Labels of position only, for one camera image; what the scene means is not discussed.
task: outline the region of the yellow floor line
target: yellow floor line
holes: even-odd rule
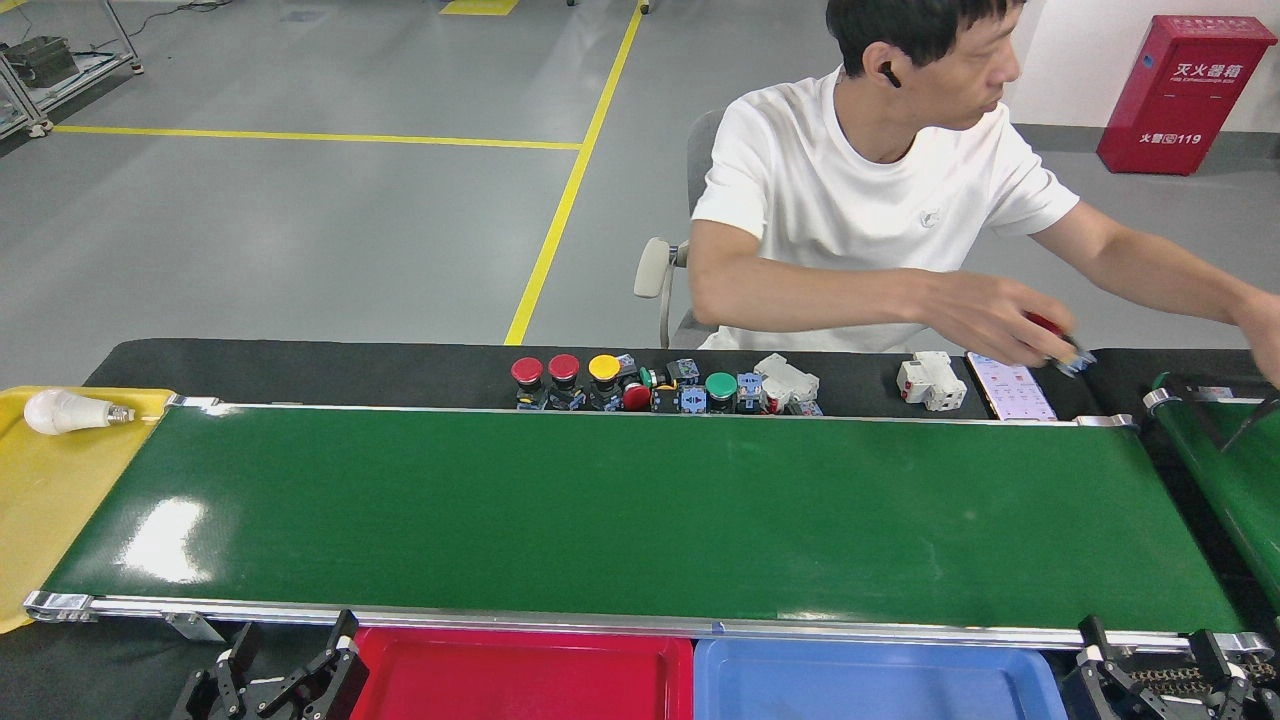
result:
[[[442,15],[507,15],[520,0],[453,0],[447,4]]]
[[[595,106],[591,124],[586,129],[582,147],[577,151],[573,170],[570,172],[568,183],[561,195],[559,206],[556,208],[552,227],[547,231],[547,238],[543,240],[543,249],[538,254],[538,261],[534,263],[534,272],[525,286],[525,295],[521,296],[520,306],[516,307],[516,316],[512,318],[511,327],[507,329],[504,345],[521,345],[525,342],[529,320],[534,316],[534,307],[538,306],[538,297],[543,292],[543,283],[547,282],[547,274],[550,272],[552,261],[556,259],[556,250],[559,247],[561,237],[564,234],[568,214],[573,209],[579,187],[582,184],[582,174],[586,172],[588,163],[591,161],[595,141],[600,137],[600,127],[604,126],[604,115],[609,111],[609,104],[613,101],[613,91],[617,90],[618,78],[622,77],[622,68],[627,64],[627,55],[631,53],[631,44],[635,41],[636,28],[639,27],[640,5],[636,4],[636,9],[631,13],[631,24],[627,26],[627,33],[622,38],[622,46],[618,47],[618,55],[613,59],[613,69],[609,70],[609,78],[604,83],[604,92],[600,94],[600,101]]]
[[[388,142],[399,145],[460,145],[466,147],[518,147],[525,150],[581,150],[580,142],[484,140],[471,137],[419,137],[412,135],[337,135],[312,132],[256,132],[230,129],[120,128],[58,126],[56,132],[86,135],[143,135],[159,137],[225,137],[236,140],[314,140],[324,142]]]

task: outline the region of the man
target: man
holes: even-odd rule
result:
[[[1068,307],[960,272],[978,232],[1029,234],[1098,287],[1238,325],[1280,387],[1280,296],[1079,201],[998,101],[1025,0],[829,0],[844,65],[724,113],[694,213],[704,347],[879,352],[928,325],[1004,363],[1075,348]]]

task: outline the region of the man's arm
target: man's arm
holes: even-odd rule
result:
[[[801,268],[759,258],[758,247],[746,231],[694,220],[689,283],[700,323],[760,332],[922,323],[961,347],[1025,365],[1074,351],[1025,316],[1036,313],[1070,331],[1071,313],[1016,281],[910,268]]]
[[[1032,237],[1107,292],[1157,310],[1238,325],[1258,369],[1280,387],[1280,296],[1084,202]]]

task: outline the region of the blue tray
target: blue tray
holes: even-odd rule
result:
[[[1039,653],[809,641],[700,641],[695,720],[1066,720]]]

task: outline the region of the white wall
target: white wall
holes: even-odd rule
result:
[[[1014,38],[1023,77],[1006,91],[1014,122],[1105,127],[1152,15],[1252,15],[1280,36],[1280,0],[1029,0]],[[1225,129],[1280,132],[1280,46],[1262,56]]]

